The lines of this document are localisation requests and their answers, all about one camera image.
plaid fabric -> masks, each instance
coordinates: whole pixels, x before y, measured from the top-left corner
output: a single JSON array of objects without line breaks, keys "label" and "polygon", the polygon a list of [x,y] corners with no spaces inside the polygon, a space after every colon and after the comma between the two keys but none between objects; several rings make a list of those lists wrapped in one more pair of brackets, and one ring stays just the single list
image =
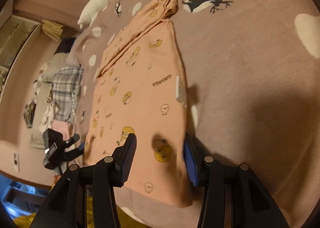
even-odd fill
[{"label": "plaid fabric", "polygon": [[80,82],[83,74],[81,67],[62,67],[53,79],[52,99],[60,108],[55,119],[73,121],[73,104],[77,104],[80,96]]}]

bed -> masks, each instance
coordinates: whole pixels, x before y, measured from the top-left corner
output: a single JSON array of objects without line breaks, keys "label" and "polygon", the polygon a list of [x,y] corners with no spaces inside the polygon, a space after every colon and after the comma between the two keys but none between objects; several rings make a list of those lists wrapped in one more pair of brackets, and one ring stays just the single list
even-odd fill
[{"label": "bed", "polygon": [[[150,1],[112,0],[70,52],[84,68],[74,124],[81,142],[103,51]],[[178,0],[178,7],[171,19],[188,84],[187,132],[221,163],[249,164],[290,227],[301,227],[320,198],[319,11],[312,0]],[[202,193],[194,189],[192,205],[178,208],[115,190],[120,207],[154,228],[196,227]]]}]

screw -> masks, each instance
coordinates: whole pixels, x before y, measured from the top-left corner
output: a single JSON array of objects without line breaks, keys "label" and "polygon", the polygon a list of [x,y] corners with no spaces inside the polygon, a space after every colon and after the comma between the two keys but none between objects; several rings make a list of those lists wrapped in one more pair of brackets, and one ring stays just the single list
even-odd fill
[{"label": "screw", "polygon": [[241,164],[240,165],[240,168],[243,170],[243,171],[247,171],[249,169],[248,165],[246,164]]},{"label": "screw", "polygon": [[69,167],[69,169],[70,169],[71,171],[77,170],[77,169],[78,169],[78,165],[77,165],[77,164],[72,164],[72,165]]},{"label": "screw", "polygon": [[211,157],[211,156],[206,156],[205,158],[204,158],[204,161],[205,162],[208,162],[208,163],[211,163],[211,162],[213,162],[213,157]]},{"label": "screw", "polygon": [[111,163],[111,162],[113,161],[113,157],[107,156],[107,157],[104,158],[104,161],[105,161],[106,163]]}]

clothing tag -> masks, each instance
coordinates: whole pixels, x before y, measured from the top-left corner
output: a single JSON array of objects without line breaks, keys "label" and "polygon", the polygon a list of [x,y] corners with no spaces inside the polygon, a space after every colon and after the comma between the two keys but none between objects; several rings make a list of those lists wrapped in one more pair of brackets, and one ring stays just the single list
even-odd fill
[{"label": "clothing tag", "polygon": [[180,76],[177,76],[176,101],[183,105],[187,104],[186,88],[184,87],[184,84],[181,81]]}]

folded shirt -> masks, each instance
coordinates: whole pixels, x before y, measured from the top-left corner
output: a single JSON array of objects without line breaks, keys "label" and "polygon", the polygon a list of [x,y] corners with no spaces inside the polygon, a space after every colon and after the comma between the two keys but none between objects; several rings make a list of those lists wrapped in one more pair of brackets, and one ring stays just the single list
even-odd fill
[{"label": "folded shirt", "polygon": [[53,120],[52,129],[62,133],[63,140],[68,140],[72,132],[72,124],[66,121]]}]

